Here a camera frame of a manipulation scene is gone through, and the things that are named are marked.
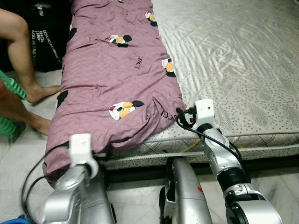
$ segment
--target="mattress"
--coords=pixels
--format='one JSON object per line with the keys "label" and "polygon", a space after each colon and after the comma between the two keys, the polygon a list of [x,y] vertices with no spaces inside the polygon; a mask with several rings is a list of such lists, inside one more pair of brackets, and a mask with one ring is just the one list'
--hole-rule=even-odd
{"label": "mattress", "polygon": [[[152,0],[187,106],[214,101],[215,123],[246,160],[299,153],[299,8],[292,0]],[[112,151],[107,169],[207,162],[175,123]]]}

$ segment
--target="purple blanket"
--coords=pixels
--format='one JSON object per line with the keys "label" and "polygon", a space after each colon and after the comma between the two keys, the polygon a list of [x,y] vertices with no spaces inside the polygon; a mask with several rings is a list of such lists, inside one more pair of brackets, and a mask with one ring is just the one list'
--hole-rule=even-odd
{"label": "purple blanket", "polygon": [[[94,153],[128,150],[185,108],[152,7],[150,0],[74,0],[47,151],[78,133],[92,135]],[[67,147],[49,154],[48,181],[69,164]]]}

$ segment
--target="yellow cable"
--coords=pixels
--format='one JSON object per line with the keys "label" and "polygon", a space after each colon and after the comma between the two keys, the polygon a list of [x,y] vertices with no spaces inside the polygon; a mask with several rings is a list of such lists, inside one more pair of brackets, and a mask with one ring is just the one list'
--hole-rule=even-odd
{"label": "yellow cable", "polygon": [[180,151],[180,153],[184,153],[187,152],[190,149],[193,149],[194,147],[196,147],[200,142],[200,139],[196,139],[188,148],[185,148],[184,150]]}

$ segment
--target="bare foot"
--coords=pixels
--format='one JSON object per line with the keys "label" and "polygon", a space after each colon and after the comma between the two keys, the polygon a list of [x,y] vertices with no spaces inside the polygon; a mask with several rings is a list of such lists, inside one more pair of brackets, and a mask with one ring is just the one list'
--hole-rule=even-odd
{"label": "bare foot", "polygon": [[53,95],[59,91],[59,85],[53,85],[49,87],[40,87],[31,88],[26,91],[27,101],[35,104],[40,101],[42,98]]}
{"label": "bare foot", "polygon": [[46,118],[42,118],[42,117],[32,113],[32,119],[28,124],[31,125],[33,128],[35,128],[40,133],[42,133],[44,135],[48,135],[50,123],[51,123],[50,120],[48,120]]}

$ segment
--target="black wire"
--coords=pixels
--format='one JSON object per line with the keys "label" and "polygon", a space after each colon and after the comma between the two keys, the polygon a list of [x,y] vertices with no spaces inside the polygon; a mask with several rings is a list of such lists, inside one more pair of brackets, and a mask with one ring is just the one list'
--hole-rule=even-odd
{"label": "black wire", "polygon": [[22,187],[22,191],[21,191],[21,206],[22,206],[22,209],[25,213],[25,215],[28,215],[28,219],[31,223],[33,224],[36,224],[36,222],[31,218],[31,215],[30,215],[30,212],[28,211],[27,209],[27,197],[25,198],[25,188],[26,188],[26,185],[27,185],[27,182],[28,182],[28,179],[29,179],[29,176],[32,174],[32,172],[37,168],[37,166],[44,160],[44,158],[46,158],[51,152],[53,152],[53,150],[61,147],[61,146],[68,146],[68,141],[61,144],[61,145],[58,145],[52,149],[50,149],[48,152],[46,152],[46,154],[39,160],[39,162],[37,162],[37,164],[30,170],[30,172],[27,174],[26,176],[26,179],[23,183],[23,187]]}
{"label": "black wire", "polygon": [[214,139],[214,138],[212,138],[212,137],[210,137],[210,136],[208,136],[208,135],[205,135],[205,134],[203,134],[203,133],[201,133],[201,132],[195,131],[195,130],[189,128],[189,127],[185,127],[185,126],[181,125],[178,119],[179,119],[179,117],[180,117],[182,114],[184,114],[184,113],[188,113],[188,111],[183,111],[183,112],[179,113],[178,116],[177,116],[177,119],[176,119],[177,124],[178,124],[181,128],[183,128],[183,129],[185,129],[185,130],[188,130],[188,131],[190,131],[190,132],[196,133],[196,134],[199,135],[199,136],[203,136],[203,137],[205,137],[205,138],[207,138],[207,139],[209,139],[209,140],[211,140],[211,141],[217,143],[217,144],[220,145],[221,147],[223,147],[223,148],[225,148],[226,150],[228,150],[231,154],[233,154],[233,155],[235,156],[235,158],[239,161],[240,165],[243,166],[243,159],[242,159],[241,156],[239,157],[239,153],[240,153],[239,151],[237,151],[238,154],[236,154],[233,150],[231,150],[229,147],[227,147],[226,145],[222,144],[221,142],[217,141],[216,139]]}
{"label": "black wire", "polygon": [[238,148],[232,142],[229,142],[229,144],[235,149],[235,151],[237,152],[238,156],[240,157],[240,160],[243,162],[243,158],[242,158],[241,153],[238,150]]}
{"label": "black wire", "polygon": [[[27,210],[27,211],[29,211],[29,209],[28,209],[28,200],[29,200],[30,193],[31,193],[33,187],[37,184],[37,182],[39,182],[39,181],[42,180],[43,178],[46,178],[46,177],[45,177],[45,176],[41,176],[41,177],[37,178],[37,179],[31,184],[31,186],[30,186],[30,188],[29,188],[29,190],[28,190],[28,192],[27,192],[27,196],[26,196],[26,200],[25,200],[25,206],[26,206],[26,210]],[[27,216],[28,216],[29,221],[31,221],[32,223],[35,223],[35,221],[32,219],[32,217],[31,217],[31,215],[30,215],[29,212],[27,213]]]}

